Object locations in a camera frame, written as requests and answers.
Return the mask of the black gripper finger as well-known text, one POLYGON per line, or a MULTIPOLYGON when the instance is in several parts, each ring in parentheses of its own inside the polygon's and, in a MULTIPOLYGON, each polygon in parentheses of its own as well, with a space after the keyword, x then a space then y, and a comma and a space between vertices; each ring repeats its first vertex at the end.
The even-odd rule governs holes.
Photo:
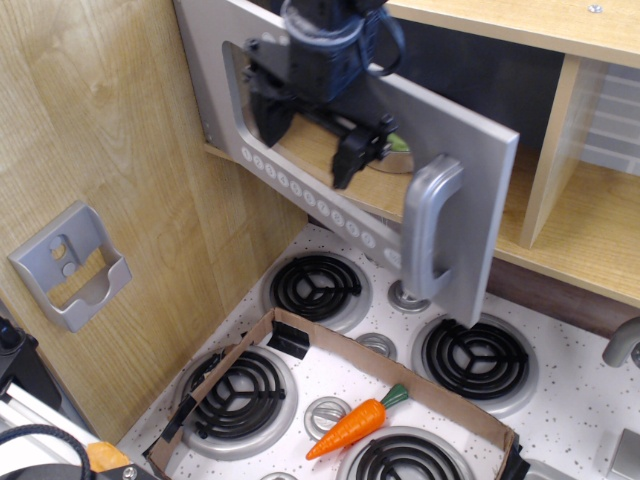
POLYGON ((342 136, 333 156, 333 188, 346 189, 354 175, 385 154, 385 136, 356 127, 342 136))
POLYGON ((284 84, 250 85, 250 106, 258 133, 265 145, 273 147, 287 133, 294 115, 296 97, 284 84))

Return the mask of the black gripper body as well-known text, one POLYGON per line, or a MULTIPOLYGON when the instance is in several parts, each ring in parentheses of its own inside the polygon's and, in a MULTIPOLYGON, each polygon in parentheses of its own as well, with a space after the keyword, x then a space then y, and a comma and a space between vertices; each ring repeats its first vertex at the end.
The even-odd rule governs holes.
POLYGON ((400 36, 393 34, 395 53, 383 64, 375 58, 377 29, 365 27, 351 36, 334 39, 290 36, 287 45, 249 39, 244 53, 250 85, 286 85, 302 114, 334 134, 344 136, 362 127, 387 137, 397 125, 391 114, 367 98, 365 80, 390 75, 400 67, 400 36))

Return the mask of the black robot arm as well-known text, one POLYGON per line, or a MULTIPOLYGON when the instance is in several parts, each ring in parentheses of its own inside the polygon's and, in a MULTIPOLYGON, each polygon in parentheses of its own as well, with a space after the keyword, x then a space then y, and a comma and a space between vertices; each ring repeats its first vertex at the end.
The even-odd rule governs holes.
POLYGON ((333 186, 390 151, 397 123, 368 82, 397 71, 404 34, 381 1, 285 1, 286 45, 249 39, 245 79, 259 136, 278 143, 301 114, 338 136, 333 186))

